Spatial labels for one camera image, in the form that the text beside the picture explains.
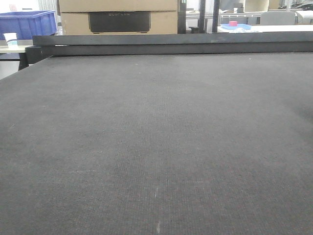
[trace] black label on box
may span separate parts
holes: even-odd
[[[150,11],[89,12],[89,27],[93,33],[148,32]]]

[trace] table leg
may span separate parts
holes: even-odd
[[[20,65],[19,65],[19,71],[22,69],[25,69],[26,67],[28,67],[28,60],[26,57],[26,53],[19,53],[20,56]]]

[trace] cardboard box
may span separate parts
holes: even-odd
[[[278,9],[281,0],[269,0],[269,9]]]
[[[97,32],[90,29],[88,12],[61,13],[65,35],[130,35],[130,34],[177,34],[177,11],[150,12],[150,29],[144,32]]]
[[[60,12],[177,11],[177,0],[59,0]]]
[[[269,0],[245,0],[245,12],[268,11]]]

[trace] desk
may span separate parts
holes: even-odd
[[[218,27],[218,32],[229,33],[231,30]],[[248,32],[296,32],[313,31],[313,25],[253,25]]]
[[[2,233],[308,234],[311,61],[53,57],[0,81]]]
[[[22,70],[28,67],[28,61],[25,54],[25,48],[29,47],[30,45],[18,45],[17,47],[8,47],[8,46],[0,46],[0,53],[18,53],[19,59],[16,58],[0,58],[0,61],[19,61],[19,70]]]

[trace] metal pole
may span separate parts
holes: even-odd
[[[286,8],[287,11],[290,11],[290,10],[291,10],[291,4],[292,4],[292,2],[293,2],[293,0],[288,0],[288,1],[287,1],[287,8]]]
[[[219,25],[219,10],[220,10],[220,0],[214,0],[214,10],[213,10],[213,23],[212,32],[217,32],[217,26]]]
[[[199,18],[199,33],[204,33],[204,21],[205,21],[205,0],[200,0],[200,18]]]

